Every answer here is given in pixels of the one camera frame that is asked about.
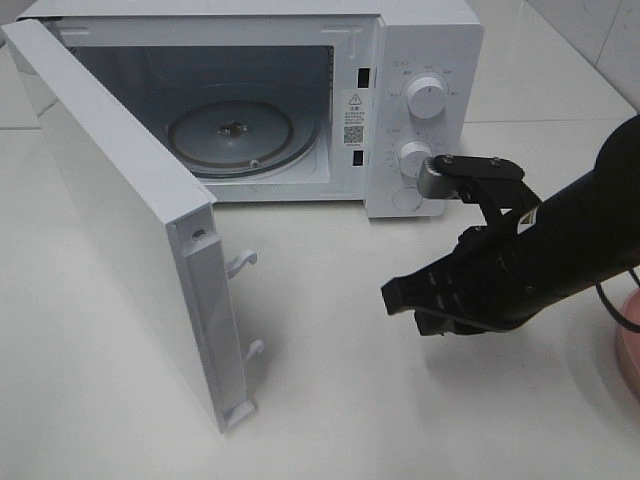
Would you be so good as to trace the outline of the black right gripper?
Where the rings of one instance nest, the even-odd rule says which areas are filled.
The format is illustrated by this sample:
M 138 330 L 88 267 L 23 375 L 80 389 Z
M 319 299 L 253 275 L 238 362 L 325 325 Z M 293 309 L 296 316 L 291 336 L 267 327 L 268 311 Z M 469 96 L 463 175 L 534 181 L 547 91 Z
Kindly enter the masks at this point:
M 520 217 L 541 200 L 520 178 L 467 177 L 456 183 L 456 193 L 480 206 L 486 225 L 465 230 L 452 253 L 386 282 L 386 312 L 415 311 L 421 336 L 514 330 L 541 311 L 513 247 Z

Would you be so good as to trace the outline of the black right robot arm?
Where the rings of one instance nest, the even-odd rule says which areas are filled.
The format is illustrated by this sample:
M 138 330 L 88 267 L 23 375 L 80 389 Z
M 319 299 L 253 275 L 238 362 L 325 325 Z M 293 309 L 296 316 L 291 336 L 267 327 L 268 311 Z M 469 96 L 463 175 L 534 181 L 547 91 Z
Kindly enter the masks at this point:
M 425 160 L 419 193 L 480 207 L 454 250 L 381 289 L 386 311 L 410 311 L 421 335 L 517 329 L 541 310 L 639 263 L 639 121 L 621 124 L 595 165 L 547 199 L 498 157 Z

